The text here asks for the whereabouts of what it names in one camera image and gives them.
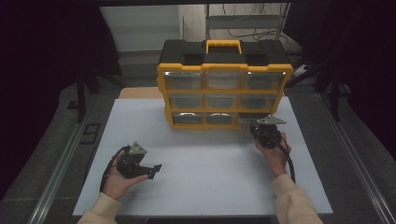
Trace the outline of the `clear plastic drawer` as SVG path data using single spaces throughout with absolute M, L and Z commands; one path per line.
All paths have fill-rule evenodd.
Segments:
M 264 119 L 269 117 L 268 113 L 239 113 L 237 122 L 240 126 L 258 126 L 259 119 Z

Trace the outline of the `aluminium rail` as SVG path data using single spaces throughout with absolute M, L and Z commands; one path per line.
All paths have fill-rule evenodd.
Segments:
M 317 97 L 324 107 L 324 111 L 332 124 L 332 128 L 382 224 L 396 224 L 396 215 L 390 211 L 388 202 L 363 164 L 361 157 L 358 155 L 355 147 L 347 136 L 341 122 L 337 121 L 333 116 L 330 110 L 329 100 L 324 93 L 317 93 Z
M 63 153 L 56 163 L 56 166 L 49 177 L 49 181 L 47 182 L 46 187 L 43 189 L 42 194 L 27 224 L 44 224 L 50 208 L 55 200 L 55 196 L 64 180 L 68 166 L 78 147 L 78 142 L 82 136 L 86 124 L 87 119 L 83 119 L 80 123 L 75 125 L 71 137 L 69 138 L 66 146 L 63 148 Z

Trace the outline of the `grey metal shelf rack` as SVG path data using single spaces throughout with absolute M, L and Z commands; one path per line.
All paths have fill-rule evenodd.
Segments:
M 290 3 L 206 4 L 206 39 L 279 39 Z

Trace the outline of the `dark curtain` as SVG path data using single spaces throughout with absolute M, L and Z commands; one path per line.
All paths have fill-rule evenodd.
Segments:
M 396 0 L 294 0 L 284 29 L 314 65 L 335 60 L 349 105 L 396 159 Z
M 0 0 L 0 200 L 47 130 L 61 91 L 94 67 L 120 73 L 98 6 Z

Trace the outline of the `person's left hand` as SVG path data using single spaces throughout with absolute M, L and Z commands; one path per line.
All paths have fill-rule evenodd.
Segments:
M 147 175 L 140 175 L 131 179 L 125 178 L 117 170 L 117 165 L 119 161 L 120 155 L 112 162 L 112 165 L 110 166 L 109 172 L 106 177 L 105 184 L 102 189 L 102 192 L 106 196 L 116 201 L 122 198 L 130 187 L 141 183 L 149 178 Z

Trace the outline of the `person's right hand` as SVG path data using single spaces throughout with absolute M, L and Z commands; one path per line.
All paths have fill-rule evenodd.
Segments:
M 255 146 L 262 153 L 274 178 L 284 175 L 287 172 L 287 158 L 279 147 L 274 147 L 272 149 L 264 148 L 258 140 L 255 141 Z

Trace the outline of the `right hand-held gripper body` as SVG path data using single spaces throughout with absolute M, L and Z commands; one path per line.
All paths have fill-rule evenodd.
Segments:
M 277 128 L 278 124 L 286 124 L 286 121 L 276 117 L 268 116 L 257 121 L 249 127 L 253 138 L 264 148 L 274 148 L 281 143 L 281 134 Z

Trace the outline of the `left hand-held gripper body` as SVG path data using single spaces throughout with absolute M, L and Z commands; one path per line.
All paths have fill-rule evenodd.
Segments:
M 128 145 L 121 150 L 123 154 L 117 164 L 117 170 L 121 175 L 131 179 L 147 173 L 145 168 L 140 165 L 147 151 L 140 144 L 134 142 L 131 146 Z

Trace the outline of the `set of clear organizer bins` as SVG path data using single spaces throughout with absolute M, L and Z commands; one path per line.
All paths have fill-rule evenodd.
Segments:
M 286 72 L 165 71 L 163 98 L 173 125 L 240 126 L 239 113 L 277 111 Z

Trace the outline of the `yellow black organizer case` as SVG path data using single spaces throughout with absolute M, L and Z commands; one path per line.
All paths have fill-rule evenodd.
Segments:
M 283 84 L 284 96 L 284 88 L 293 73 L 293 67 L 281 42 L 278 40 L 263 40 L 259 42 L 243 42 L 241 40 L 206 40 L 203 42 L 167 40 L 163 45 L 163 51 L 157 66 L 157 83 L 162 95 L 163 72 L 165 71 L 286 72 L 288 77 Z M 170 114 L 165 100 L 164 103 L 166 120 L 175 129 L 245 129 L 250 127 L 173 125 L 170 123 Z

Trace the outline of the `black metal stand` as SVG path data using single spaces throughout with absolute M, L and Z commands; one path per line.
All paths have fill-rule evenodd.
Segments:
M 98 77 L 101 77 L 110 83 L 115 84 L 120 88 L 126 88 L 127 84 L 122 82 L 121 80 L 116 79 L 113 76 L 106 74 L 105 72 L 92 67 L 89 70 L 80 70 L 77 72 L 77 97 L 78 99 L 75 102 L 71 102 L 69 105 L 72 109 L 78 110 L 78 119 L 77 123 L 81 123 L 83 119 L 87 115 L 86 110 L 86 99 L 85 99 L 85 88 L 88 88 L 90 93 L 99 93 L 101 90 L 101 86 L 98 81 Z
M 318 76 L 313 85 L 315 92 L 325 92 L 328 87 L 331 87 L 329 108 L 333 118 L 336 121 L 339 121 L 339 99 L 345 96 L 345 94 L 340 91 L 341 77 L 337 72 L 337 65 L 334 59 L 326 59 L 323 62 L 308 68 L 299 76 L 291 78 L 287 82 L 286 88 L 291 88 L 314 75 Z

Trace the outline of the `white power strip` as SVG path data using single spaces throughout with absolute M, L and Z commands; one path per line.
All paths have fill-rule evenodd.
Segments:
M 301 66 L 295 69 L 295 71 L 292 74 L 292 77 L 299 77 L 302 74 L 304 74 L 308 69 L 309 69 L 308 65 L 302 64 Z

